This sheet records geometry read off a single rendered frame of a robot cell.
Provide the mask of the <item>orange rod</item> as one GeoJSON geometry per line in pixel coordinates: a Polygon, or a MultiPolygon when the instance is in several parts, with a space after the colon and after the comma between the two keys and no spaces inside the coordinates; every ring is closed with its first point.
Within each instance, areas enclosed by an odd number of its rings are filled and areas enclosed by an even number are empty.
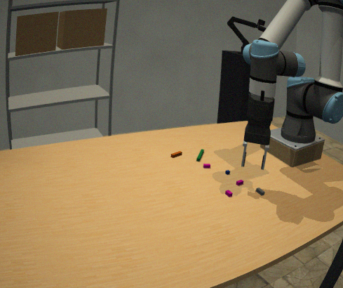
{"type": "Polygon", "coordinates": [[[171,157],[174,158],[174,157],[178,157],[178,156],[180,156],[180,155],[182,155],[182,152],[181,152],[181,151],[175,152],[175,153],[171,154],[171,157]]]}

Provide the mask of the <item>green rod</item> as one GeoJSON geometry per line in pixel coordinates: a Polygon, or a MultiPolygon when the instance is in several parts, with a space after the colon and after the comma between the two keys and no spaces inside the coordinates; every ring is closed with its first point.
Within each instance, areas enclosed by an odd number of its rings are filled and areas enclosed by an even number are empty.
{"type": "Polygon", "coordinates": [[[201,160],[201,158],[202,158],[202,155],[203,155],[203,153],[204,153],[204,149],[201,149],[201,151],[200,151],[200,153],[199,153],[198,157],[196,158],[196,161],[197,161],[197,162],[200,162],[200,160],[201,160]]]}

